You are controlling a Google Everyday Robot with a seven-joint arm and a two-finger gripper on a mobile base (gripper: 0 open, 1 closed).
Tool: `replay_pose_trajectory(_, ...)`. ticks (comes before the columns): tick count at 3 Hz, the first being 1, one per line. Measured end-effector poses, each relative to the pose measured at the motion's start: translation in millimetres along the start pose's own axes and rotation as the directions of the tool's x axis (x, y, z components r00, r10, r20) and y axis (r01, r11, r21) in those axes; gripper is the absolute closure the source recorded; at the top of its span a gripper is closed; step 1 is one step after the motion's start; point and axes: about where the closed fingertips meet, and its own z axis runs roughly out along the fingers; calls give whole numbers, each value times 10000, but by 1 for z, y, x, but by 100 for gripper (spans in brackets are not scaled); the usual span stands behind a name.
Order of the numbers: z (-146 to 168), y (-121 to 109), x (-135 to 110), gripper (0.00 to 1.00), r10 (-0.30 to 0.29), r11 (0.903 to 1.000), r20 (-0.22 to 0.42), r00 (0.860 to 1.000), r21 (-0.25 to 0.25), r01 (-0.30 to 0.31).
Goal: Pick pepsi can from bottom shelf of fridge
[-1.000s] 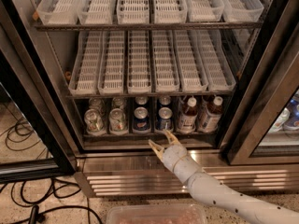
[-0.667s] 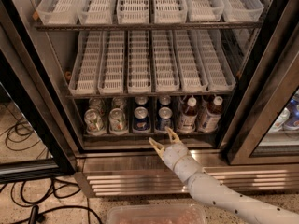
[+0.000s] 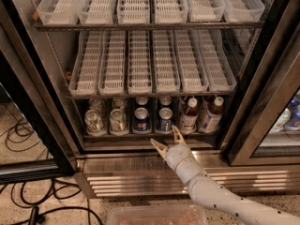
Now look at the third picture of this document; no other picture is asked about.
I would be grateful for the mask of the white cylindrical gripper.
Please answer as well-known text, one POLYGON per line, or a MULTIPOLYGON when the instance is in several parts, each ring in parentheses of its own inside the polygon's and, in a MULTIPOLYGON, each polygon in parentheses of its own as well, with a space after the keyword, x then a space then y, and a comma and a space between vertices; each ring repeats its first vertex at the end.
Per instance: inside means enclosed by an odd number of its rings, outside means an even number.
POLYGON ((172 125, 172 132, 176 145, 169 150, 166 145, 154 139, 151 139, 150 143, 156 148, 160 156, 165 158, 169 167, 184 184, 187 184, 197 175, 206 175, 206 171, 196 160, 190 148, 186 146, 183 135, 175 125, 172 125))

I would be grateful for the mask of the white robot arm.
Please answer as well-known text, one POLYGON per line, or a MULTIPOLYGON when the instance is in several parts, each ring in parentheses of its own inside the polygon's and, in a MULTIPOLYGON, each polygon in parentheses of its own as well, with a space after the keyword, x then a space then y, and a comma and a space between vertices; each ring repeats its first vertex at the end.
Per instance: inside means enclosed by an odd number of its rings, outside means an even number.
POLYGON ((192 201, 205 209, 215 209, 246 225, 300 225, 300 217, 242 198, 214 181, 196 160, 176 126, 172 126, 174 146, 151 139, 168 166, 187 187, 192 201))

